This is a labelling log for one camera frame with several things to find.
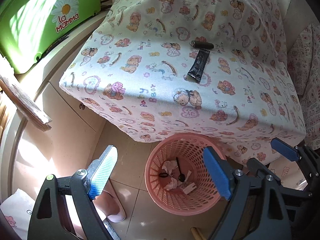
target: slipper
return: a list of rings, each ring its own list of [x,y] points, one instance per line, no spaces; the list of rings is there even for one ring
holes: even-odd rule
[[[120,210],[118,214],[108,216],[108,219],[113,223],[118,223],[118,222],[125,220],[124,209],[123,209],[123,207],[122,207],[122,205],[121,205],[121,203],[115,193],[115,190],[112,187],[110,179],[108,179],[108,182],[103,190],[106,191],[107,193],[109,193],[109,195],[115,200],[115,202],[117,203],[119,210]]]

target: yellow flower center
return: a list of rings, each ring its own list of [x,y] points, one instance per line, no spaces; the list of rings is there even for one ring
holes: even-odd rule
[[[68,5],[68,4],[65,4],[63,7],[62,7],[62,13],[64,14],[64,15],[66,15],[66,14],[68,14],[69,12],[70,12],[70,9],[71,9],[71,7],[70,7],[70,5]]]

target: green box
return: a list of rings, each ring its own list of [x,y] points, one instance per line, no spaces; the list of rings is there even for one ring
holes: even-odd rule
[[[61,36],[101,9],[100,0],[10,0],[0,11],[0,52],[25,73]]]

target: daisy flower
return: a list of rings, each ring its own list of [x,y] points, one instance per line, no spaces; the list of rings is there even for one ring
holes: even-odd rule
[[[78,0],[57,0],[54,6],[56,8],[51,11],[51,15],[54,15],[52,22],[56,22],[57,27],[60,25],[58,17],[65,15],[68,20],[79,12]]]

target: pink trash basket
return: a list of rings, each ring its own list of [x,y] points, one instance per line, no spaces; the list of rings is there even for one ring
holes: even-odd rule
[[[218,202],[220,195],[203,161],[203,150],[207,146],[212,146],[220,158],[226,159],[209,137],[195,133],[172,135],[155,147],[146,164],[145,181],[151,198],[159,207],[175,215],[191,216],[209,210]],[[187,175],[188,170],[191,170],[188,181],[197,186],[188,195],[178,188],[169,191],[163,189],[171,178],[158,176],[163,163],[175,160],[176,157],[179,159],[181,172]],[[174,173],[173,177],[177,179],[179,170],[175,169]]]

